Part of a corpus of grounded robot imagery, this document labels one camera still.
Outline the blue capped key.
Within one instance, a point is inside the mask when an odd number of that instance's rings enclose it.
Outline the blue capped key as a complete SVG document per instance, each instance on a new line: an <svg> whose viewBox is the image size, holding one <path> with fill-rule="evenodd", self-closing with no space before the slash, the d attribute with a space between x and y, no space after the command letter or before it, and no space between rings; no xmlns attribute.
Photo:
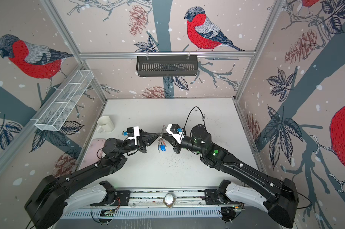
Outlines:
<svg viewBox="0 0 345 229"><path fill-rule="evenodd" d="M158 146L158 151L159 151L159 152L161 152L161 151L165 152L165 151L166 151L166 145L165 145L165 143L159 144L159 146Z"/></svg>

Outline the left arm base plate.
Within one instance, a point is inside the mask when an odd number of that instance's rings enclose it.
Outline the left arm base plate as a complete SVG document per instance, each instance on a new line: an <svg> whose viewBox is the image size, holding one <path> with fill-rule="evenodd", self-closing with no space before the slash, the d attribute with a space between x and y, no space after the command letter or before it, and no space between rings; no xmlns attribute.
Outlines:
<svg viewBox="0 0 345 229"><path fill-rule="evenodd" d="M100 203L93 203L91 206L93 207L118 207L118 206L128 206L129 200L130 200L131 192L129 190L117 190L115 191L115 194L113 196L113 199L111 195L107 195L104 200Z"/></svg>

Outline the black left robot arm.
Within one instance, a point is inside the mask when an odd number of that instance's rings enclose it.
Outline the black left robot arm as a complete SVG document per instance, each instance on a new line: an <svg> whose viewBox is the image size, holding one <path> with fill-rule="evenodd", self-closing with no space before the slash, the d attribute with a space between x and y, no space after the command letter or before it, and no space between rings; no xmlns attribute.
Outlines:
<svg viewBox="0 0 345 229"><path fill-rule="evenodd" d="M128 135L124 140L109 138L100 149L105 157L99 161L69 175L49 175L43 178L25 204L33 228L47 229L54 225L69 206L66 200L71 195L99 178L120 170L126 163L127 156L137 151L146 153L147 147L160 136L160 133L139 130L137 137Z"/></svg>

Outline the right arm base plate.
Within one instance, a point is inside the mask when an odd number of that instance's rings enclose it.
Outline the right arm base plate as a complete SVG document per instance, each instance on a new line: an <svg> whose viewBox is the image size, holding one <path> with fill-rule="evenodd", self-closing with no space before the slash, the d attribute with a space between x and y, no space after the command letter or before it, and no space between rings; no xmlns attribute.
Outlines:
<svg viewBox="0 0 345 229"><path fill-rule="evenodd" d="M205 189L202 200L204 200L207 205L242 205L241 202L232 201L225 193L216 189Z"/></svg>

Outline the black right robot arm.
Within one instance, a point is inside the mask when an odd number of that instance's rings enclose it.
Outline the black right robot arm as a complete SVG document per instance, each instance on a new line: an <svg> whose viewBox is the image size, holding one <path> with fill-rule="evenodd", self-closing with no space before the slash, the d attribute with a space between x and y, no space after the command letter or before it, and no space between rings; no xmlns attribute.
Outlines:
<svg viewBox="0 0 345 229"><path fill-rule="evenodd" d="M205 126L195 126L190 136L177 124L169 124L165 141L173 146L175 153L187 149L200 154L200 160L210 168L230 174L247 187L223 180L217 189L218 203L240 202L262 210L279 225L293 228L299 198L296 185L290 179L280 180L266 175L245 164L228 150L212 142Z"/></svg>

